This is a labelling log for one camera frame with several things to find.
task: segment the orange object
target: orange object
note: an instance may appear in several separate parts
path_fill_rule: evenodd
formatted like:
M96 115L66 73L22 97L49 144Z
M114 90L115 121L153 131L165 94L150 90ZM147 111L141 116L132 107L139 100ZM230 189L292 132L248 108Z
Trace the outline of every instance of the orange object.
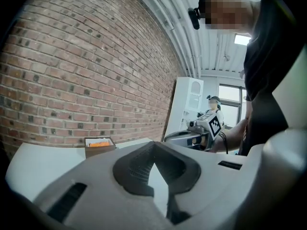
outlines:
M90 147L106 147L110 146L110 142L108 141L102 141L102 142L97 142L97 143L90 143Z

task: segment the cardboard box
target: cardboard box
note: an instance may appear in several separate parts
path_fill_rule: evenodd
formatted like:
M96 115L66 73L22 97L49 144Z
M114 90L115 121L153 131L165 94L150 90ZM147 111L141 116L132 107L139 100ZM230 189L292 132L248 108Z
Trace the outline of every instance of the cardboard box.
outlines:
M108 141L110 146L90 147L90 143L98 143ZM85 157L89 158L104 152L113 151L116 149L114 141L111 137L85 137L84 138Z

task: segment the white ceiling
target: white ceiling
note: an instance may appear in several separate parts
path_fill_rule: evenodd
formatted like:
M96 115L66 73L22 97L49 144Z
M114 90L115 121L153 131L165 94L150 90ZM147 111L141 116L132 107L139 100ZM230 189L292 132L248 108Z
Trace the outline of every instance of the white ceiling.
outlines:
M187 10L198 7L198 0L143 1L173 42L182 68L188 76L239 79L246 46L235 44L235 34L231 32L209 30L204 25L199 30L194 30Z

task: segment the white cabinet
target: white cabinet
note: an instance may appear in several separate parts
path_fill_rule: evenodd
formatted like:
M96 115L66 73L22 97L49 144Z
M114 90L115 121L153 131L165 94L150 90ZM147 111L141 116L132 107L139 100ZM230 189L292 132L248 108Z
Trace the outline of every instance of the white cabinet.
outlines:
M203 81L177 78L175 95L165 135L187 129L186 122L195 120L201 110Z

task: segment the ceiling light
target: ceiling light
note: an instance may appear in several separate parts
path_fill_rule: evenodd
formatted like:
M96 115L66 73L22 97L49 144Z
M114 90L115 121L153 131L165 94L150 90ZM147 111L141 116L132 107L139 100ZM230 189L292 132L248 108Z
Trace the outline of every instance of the ceiling light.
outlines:
M247 45L249 43L250 39L251 39L251 37L249 37L249 36L236 35L235 44Z

